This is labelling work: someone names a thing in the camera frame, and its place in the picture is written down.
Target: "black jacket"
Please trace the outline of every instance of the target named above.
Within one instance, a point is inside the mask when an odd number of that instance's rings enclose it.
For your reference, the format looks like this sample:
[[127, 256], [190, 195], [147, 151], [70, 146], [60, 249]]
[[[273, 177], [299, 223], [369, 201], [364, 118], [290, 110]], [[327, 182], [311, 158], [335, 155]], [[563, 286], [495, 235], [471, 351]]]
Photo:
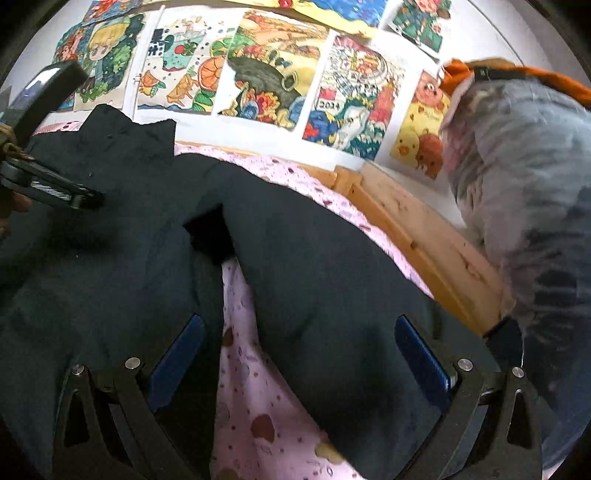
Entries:
[[35, 205], [0, 250], [0, 413], [17, 442], [49, 476], [68, 368], [140, 356], [171, 319], [200, 313], [206, 346], [158, 418], [208, 476], [219, 266], [235, 255], [261, 346], [291, 389], [364, 477], [394, 478], [439, 416], [394, 342], [395, 319], [414, 315], [484, 368], [492, 357], [357, 227], [240, 167], [174, 157], [173, 142], [174, 122], [136, 125], [108, 106], [79, 132], [31, 141], [39, 161], [107, 201], [90, 213]]

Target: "drawing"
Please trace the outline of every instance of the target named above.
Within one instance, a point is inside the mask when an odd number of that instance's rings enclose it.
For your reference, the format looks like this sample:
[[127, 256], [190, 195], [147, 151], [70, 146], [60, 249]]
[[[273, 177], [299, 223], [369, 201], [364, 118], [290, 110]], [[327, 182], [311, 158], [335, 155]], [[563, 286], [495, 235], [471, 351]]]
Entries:
[[125, 86], [145, 14], [118, 17], [95, 25], [82, 60], [89, 75], [76, 92], [74, 111], [108, 103], [123, 107]]
[[[82, 58], [84, 57], [86, 46], [90, 40], [91, 32], [92, 27], [83, 27], [81, 24], [71, 27], [71, 29], [61, 36], [60, 41], [57, 42], [52, 63], [76, 60], [80, 65], [82, 65]], [[74, 107], [73, 93], [64, 103], [60, 105], [57, 111], [71, 109], [72, 107]]]
[[236, 28], [226, 24], [223, 12], [200, 17], [191, 11], [185, 9], [181, 18], [164, 16], [154, 30], [139, 83], [139, 109], [211, 113]]
[[82, 25], [104, 22], [110, 18], [125, 15], [131, 9], [141, 5], [142, 0], [93, 0], [82, 19]]
[[304, 140], [374, 160], [388, 128], [404, 69], [347, 37], [337, 37]]
[[220, 113], [294, 128], [326, 37], [324, 27], [248, 11], [228, 52], [238, 93]]
[[451, 7], [451, 0], [403, 0], [389, 26], [437, 59]]
[[439, 127], [449, 102], [437, 80], [423, 72], [390, 157], [435, 180], [443, 167]]
[[373, 37], [387, 0], [235, 0], [255, 7], [289, 8], [343, 32]]

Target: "orange strap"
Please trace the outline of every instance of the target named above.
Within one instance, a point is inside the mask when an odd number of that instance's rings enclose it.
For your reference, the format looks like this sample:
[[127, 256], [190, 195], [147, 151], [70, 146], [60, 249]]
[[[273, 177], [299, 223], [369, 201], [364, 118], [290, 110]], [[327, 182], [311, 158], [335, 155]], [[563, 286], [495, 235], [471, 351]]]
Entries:
[[[495, 70], [515, 70], [527, 75], [538, 77], [545, 85], [549, 85], [559, 92], [563, 92], [577, 100], [583, 106], [591, 106], [591, 89], [576, 82], [575, 80], [560, 73], [547, 72], [545, 70], [532, 67], [515, 66], [494, 66]], [[452, 62], [444, 67], [445, 77], [441, 82], [441, 89], [448, 95], [452, 95], [460, 83], [467, 79], [472, 71], [464, 62], [453, 59]]]

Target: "rope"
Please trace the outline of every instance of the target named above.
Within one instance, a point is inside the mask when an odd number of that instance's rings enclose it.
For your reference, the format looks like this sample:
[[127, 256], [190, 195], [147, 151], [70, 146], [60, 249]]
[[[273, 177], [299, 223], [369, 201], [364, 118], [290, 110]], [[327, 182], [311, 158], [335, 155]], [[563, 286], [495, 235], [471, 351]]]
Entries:
[[18, 140], [12, 127], [0, 124], [0, 135], [4, 135], [8, 139], [2, 144], [2, 150], [6, 155], [19, 160], [35, 160], [35, 157], [23, 152], [22, 148], [18, 146]]

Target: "wooden bed frame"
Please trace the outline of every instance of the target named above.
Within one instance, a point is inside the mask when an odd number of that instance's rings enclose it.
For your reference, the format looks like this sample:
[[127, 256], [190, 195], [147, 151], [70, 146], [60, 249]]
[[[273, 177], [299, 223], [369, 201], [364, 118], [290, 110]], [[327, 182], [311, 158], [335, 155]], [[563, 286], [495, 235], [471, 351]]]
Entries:
[[[257, 155], [245, 150], [222, 150]], [[435, 299], [468, 328], [482, 335], [498, 323], [502, 299], [498, 273], [435, 210], [371, 162], [366, 162], [360, 172], [339, 166], [329, 171], [300, 165], [324, 186], [349, 199], [370, 223], [381, 228], [417, 270]]]

